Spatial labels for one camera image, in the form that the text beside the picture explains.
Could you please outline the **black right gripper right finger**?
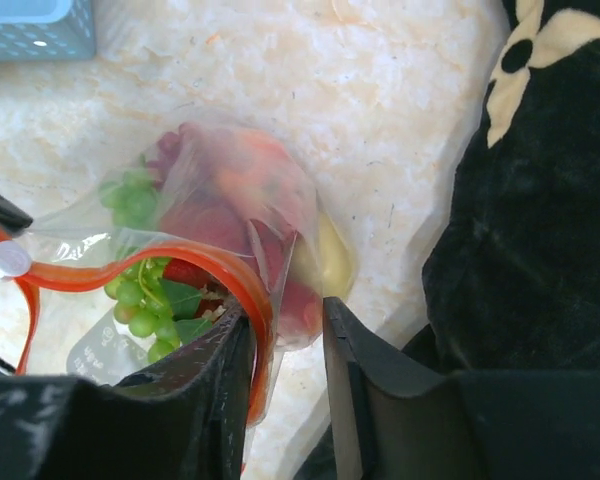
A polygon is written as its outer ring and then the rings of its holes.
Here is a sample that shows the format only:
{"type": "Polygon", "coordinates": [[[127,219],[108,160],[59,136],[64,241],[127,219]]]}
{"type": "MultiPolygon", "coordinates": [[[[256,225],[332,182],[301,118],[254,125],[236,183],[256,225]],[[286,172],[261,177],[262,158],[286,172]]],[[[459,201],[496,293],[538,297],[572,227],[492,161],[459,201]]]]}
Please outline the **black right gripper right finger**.
{"type": "Polygon", "coordinates": [[[323,343],[341,479],[600,479],[600,371],[442,375],[337,298],[323,343]]]}

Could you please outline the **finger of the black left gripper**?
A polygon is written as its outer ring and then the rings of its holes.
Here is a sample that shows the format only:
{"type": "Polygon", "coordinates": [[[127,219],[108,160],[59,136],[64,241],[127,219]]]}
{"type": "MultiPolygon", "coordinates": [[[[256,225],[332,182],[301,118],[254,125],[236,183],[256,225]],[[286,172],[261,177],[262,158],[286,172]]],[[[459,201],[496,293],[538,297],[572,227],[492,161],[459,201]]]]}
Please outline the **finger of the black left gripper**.
{"type": "Polygon", "coordinates": [[[33,223],[33,218],[0,195],[0,226],[5,231],[23,231],[33,223]]]}

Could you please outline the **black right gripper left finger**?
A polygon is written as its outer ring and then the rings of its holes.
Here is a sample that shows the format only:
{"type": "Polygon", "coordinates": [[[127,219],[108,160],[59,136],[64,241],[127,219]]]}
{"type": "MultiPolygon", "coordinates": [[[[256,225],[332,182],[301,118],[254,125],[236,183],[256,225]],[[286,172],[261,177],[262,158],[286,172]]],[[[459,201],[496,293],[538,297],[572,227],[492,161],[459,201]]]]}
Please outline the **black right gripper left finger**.
{"type": "Polygon", "coordinates": [[[0,375],[0,479],[236,479],[255,356],[244,310],[115,386],[0,375]]]}

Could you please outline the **green grape bunch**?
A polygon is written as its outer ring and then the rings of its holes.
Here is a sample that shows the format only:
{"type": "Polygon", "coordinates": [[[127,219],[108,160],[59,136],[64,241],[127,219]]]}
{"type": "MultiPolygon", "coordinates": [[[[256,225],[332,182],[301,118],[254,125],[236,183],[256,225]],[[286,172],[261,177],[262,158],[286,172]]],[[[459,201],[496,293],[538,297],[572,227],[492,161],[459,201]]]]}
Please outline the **green grape bunch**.
{"type": "MultiPolygon", "coordinates": [[[[132,168],[99,187],[99,199],[117,227],[151,231],[156,227],[158,191],[148,170],[132,168]]],[[[104,291],[116,301],[114,320],[136,340],[148,341],[147,362],[155,363],[181,345],[170,303],[160,284],[165,257],[140,260],[125,268],[104,291]]]]}

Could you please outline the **light blue plastic basket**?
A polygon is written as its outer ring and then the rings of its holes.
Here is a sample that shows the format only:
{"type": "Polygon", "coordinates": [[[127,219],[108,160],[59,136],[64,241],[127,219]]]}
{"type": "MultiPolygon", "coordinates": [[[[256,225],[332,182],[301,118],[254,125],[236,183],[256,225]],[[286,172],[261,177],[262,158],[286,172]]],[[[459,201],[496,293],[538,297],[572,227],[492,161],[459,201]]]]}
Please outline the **light blue plastic basket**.
{"type": "Polygon", "coordinates": [[[95,54],[91,2],[0,0],[0,62],[87,60],[95,54]]]}

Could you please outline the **yellow pear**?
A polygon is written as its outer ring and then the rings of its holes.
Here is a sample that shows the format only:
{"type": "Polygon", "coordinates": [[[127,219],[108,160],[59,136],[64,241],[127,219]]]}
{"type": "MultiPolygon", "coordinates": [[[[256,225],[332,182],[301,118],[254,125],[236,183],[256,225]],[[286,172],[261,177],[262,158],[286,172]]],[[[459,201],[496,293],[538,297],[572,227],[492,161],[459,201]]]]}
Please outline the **yellow pear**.
{"type": "Polygon", "coordinates": [[[348,298],[356,276],[355,257],[325,212],[318,215],[316,237],[310,242],[296,238],[289,273],[324,297],[348,298]]]}

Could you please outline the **purple grape bunch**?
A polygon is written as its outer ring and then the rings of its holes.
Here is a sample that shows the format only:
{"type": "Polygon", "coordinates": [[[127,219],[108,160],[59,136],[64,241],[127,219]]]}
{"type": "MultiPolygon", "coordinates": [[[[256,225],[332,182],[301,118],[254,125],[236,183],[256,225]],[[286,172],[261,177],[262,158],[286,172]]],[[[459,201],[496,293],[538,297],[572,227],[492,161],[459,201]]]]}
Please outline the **purple grape bunch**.
{"type": "Polygon", "coordinates": [[[195,163],[203,143],[204,134],[193,122],[182,123],[176,130],[164,133],[146,154],[145,167],[153,186],[161,190],[171,177],[182,174],[186,165],[195,163]]]}

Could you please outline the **clear zip bag orange zipper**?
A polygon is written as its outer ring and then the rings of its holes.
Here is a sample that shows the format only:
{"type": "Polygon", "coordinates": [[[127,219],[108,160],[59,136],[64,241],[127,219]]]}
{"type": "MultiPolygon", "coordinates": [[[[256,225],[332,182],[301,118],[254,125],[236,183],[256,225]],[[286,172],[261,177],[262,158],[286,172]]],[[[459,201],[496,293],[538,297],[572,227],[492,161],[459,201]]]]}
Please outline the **clear zip bag orange zipper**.
{"type": "Polygon", "coordinates": [[[289,267],[296,238],[310,242],[319,213],[329,214],[303,165],[271,133],[201,114],[177,116],[164,133],[185,122],[200,126],[204,143],[195,163],[157,189],[153,230],[115,226],[99,187],[146,169],[159,139],[114,164],[71,206],[23,231],[0,226],[0,345],[14,344],[20,374],[73,374],[115,385],[158,361],[148,363],[150,343],[114,320],[116,301],[105,285],[143,259],[184,260],[215,282],[196,289],[160,279],[181,340],[172,353],[241,307],[255,334],[247,410],[247,425],[254,426],[266,414],[282,354],[321,333],[326,297],[294,279],[289,267]]]}

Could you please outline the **red strawberry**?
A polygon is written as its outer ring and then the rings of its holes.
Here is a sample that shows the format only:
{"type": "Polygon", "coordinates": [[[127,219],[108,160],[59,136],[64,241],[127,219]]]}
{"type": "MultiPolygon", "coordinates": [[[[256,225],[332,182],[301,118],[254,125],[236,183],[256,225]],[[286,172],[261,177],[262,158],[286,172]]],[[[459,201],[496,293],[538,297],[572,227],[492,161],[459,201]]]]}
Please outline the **red strawberry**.
{"type": "Polygon", "coordinates": [[[162,278],[201,289],[215,282],[215,278],[204,269],[184,260],[172,258],[165,266],[162,278]]]}

